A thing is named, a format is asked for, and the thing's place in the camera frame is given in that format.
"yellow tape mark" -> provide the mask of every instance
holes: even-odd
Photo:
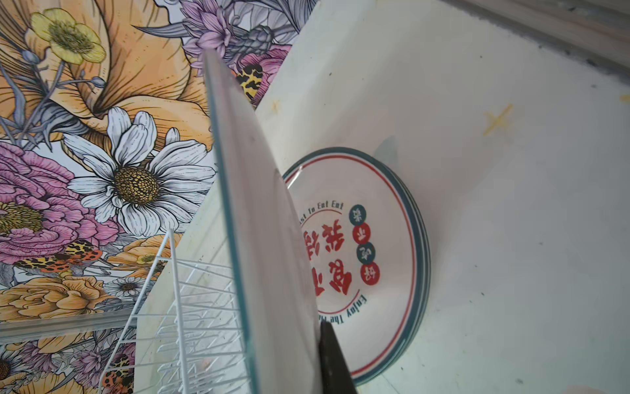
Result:
[[[490,120],[490,126],[488,126],[486,131],[483,133],[484,137],[490,134],[496,127],[507,127],[508,122],[505,117],[512,111],[512,107],[514,107],[512,104],[508,105],[496,118],[492,115],[492,113],[486,112],[486,116]]]

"white countertop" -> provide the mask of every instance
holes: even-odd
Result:
[[[432,249],[420,329],[360,393],[630,390],[628,94],[438,0],[320,1],[256,112],[280,171],[376,152]]]

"dish rack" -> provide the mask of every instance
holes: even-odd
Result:
[[[173,234],[169,230],[159,247],[100,381],[108,373],[134,368],[136,377],[147,377],[144,381],[136,378],[136,394],[250,393],[232,267],[229,258],[217,258],[227,255],[227,237],[219,243],[210,262],[200,262],[177,258]],[[170,257],[164,256],[167,242]],[[156,313],[159,301],[151,299],[155,295],[147,289],[161,262],[169,263],[174,300],[166,310]],[[127,339],[133,327],[137,337]],[[114,366],[118,350],[132,342],[136,343],[134,364]]]

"stack of plates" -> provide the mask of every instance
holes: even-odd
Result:
[[[319,319],[333,323],[356,384],[409,346],[427,304],[422,217],[387,166],[349,148],[309,154],[284,175],[312,269]]]

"daisy center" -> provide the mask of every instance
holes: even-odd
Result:
[[[5,380],[11,374],[11,366],[5,360],[0,360],[0,380]]]
[[[123,167],[114,175],[114,187],[125,201],[138,205],[155,201],[159,195],[158,180],[140,167]]]
[[[123,291],[131,291],[131,290],[136,290],[138,286],[135,283],[125,283],[124,285],[120,286],[120,288]]]

